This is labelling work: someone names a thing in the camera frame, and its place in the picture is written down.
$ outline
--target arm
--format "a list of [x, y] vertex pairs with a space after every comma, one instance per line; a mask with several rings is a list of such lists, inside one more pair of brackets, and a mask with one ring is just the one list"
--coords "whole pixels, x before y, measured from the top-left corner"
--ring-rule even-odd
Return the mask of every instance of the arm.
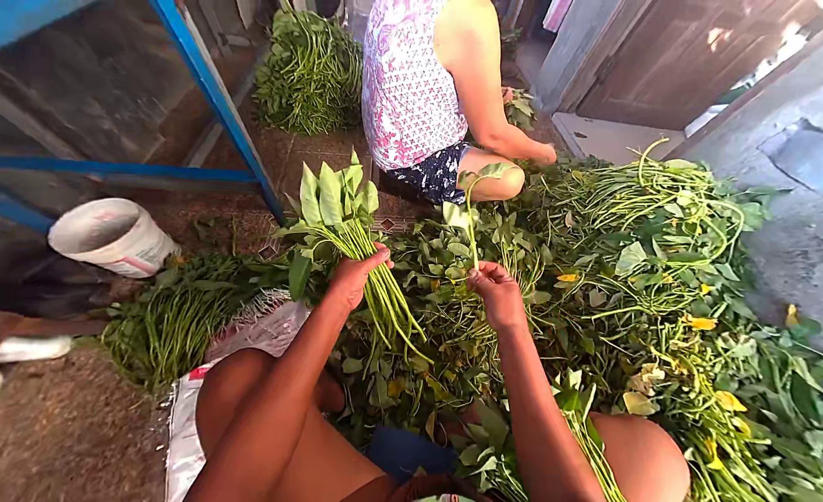
[[602, 502], [597, 477], [551, 394], [517, 281], [498, 264], [479, 266], [467, 286], [483, 297], [489, 324], [498, 333], [517, 464], [531, 500]]
[[368, 272], [387, 263], [389, 250], [363, 262], [344, 260], [328, 293], [312, 311], [264, 385], [242, 402], [185, 500], [268, 499], [294, 456], [321, 369], [346, 317], [359, 305]]
[[487, 0], [451, 0], [436, 19], [434, 46], [451, 73], [476, 142], [508, 159], [557, 161], [552, 145], [507, 123], [501, 90], [498, 16]]

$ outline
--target knee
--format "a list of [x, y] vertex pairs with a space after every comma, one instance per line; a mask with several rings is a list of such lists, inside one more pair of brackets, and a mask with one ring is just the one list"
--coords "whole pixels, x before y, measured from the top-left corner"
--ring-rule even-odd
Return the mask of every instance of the knee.
[[662, 427], [638, 416], [592, 419], [606, 445], [606, 461], [629, 502], [681, 502], [690, 488], [690, 467]]
[[255, 382], [268, 373], [275, 359], [259, 348], [242, 348], [216, 363], [204, 376], [205, 387]]
[[526, 173], [517, 166], [506, 170], [501, 174], [500, 193], [498, 194], [500, 200], [507, 200], [514, 198], [523, 189], [523, 184], [526, 182]]

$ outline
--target wooden door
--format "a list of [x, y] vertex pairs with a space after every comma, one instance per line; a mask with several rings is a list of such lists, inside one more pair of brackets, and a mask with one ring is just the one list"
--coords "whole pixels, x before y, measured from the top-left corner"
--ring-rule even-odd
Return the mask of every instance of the wooden door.
[[680, 131], [820, 11], [816, 0], [653, 0], [577, 112]]

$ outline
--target leg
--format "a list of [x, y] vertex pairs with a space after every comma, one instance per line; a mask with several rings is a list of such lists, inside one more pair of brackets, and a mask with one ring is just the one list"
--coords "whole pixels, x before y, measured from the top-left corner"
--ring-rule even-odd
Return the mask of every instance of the leg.
[[[255, 348], [239, 350], [204, 377], [197, 401], [197, 432], [206, 455], [216, 449], [242, 399], [265, 382], [277, 360]], [[309, 403], [303, 435], [271, 500], [276, 502], [327, 502], [343, 500], [357, 489], [383, 476], [322, 416], [321, 410], [342, 408], [340, 388], [322, 371]]]
[[458, 164], [458, 188], [461, 186], [461, 174], [463, 172], [480, 172], [489, 164], [510, 164], [513, 166], [504, 172], [501, 178], [486, 178], [476, 183], [473, 193], [470, 194], [472, 202], [483, 202], [487, 200], [507, 200], [514, 198], [523, 189], [523, 182], [526, 181], [526, 174], [508, 159], [490, 154], [479, 148], [471, 147], [461, 158]]
[[639, 416], [592, 413], [604, 455], [628, 502], [681, 502], [690, 488], [690, 468], [671, 436]]

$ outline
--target hand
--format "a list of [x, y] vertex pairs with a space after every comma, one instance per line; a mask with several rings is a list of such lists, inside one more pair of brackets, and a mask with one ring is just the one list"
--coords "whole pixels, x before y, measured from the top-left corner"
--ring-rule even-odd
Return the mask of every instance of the hand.
[[471, 268], [467, 274], [467, 289], [483, 298], [485, 318], [498, 333], [529, 330], [520, 287], [501, 265], [480, 262], [479, 270]]
[[501, 88], [501, 99], [504, 101], [504, 104], [510, 103], [514, 99], [514, 87], [502, 87]]
[[374, 247], [377, 248], [377, 252], [367, 260], [343, 258], [340, 261], [337, 269], [334, 270], [334, 275], [331, 276], [328, 297], [338, 302], [346, 302], [350, 310], [359, 306], [364, 296], [369, 272], [380, 264], [386, 264], [389, 268], [394, 266], [393, 261], [390, 260], [390, 250], [385, 245], [375, 242]]
[[542, 145], [544, 153], [533, 160], [541, 165], [555, 164], [557, 162], [557, 149], [551, 143], [542, 143]]

